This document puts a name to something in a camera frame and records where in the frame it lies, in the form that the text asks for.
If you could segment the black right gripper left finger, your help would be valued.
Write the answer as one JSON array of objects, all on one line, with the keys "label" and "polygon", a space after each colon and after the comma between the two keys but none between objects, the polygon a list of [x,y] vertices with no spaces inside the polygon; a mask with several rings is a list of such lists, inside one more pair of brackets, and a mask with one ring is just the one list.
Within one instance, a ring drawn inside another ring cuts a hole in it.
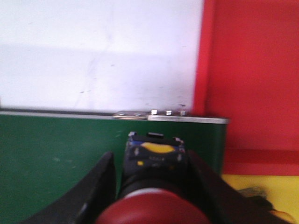
[{"label": "black right gripper left finger", "polygon": [[116,197],[114,154],[104,153],[91,171],[59,199],[21,224],[90,224]]}]

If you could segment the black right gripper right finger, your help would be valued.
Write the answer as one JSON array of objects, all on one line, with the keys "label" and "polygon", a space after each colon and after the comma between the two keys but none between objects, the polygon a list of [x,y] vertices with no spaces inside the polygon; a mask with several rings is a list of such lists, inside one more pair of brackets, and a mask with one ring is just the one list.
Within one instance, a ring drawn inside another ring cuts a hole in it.
[{"label": "black right gripper right finger", "polygon": [[294,224],[288,213],[260,196],[244,197],[229,186],[194,151],[187,151],[186,196],[213,224]]}]

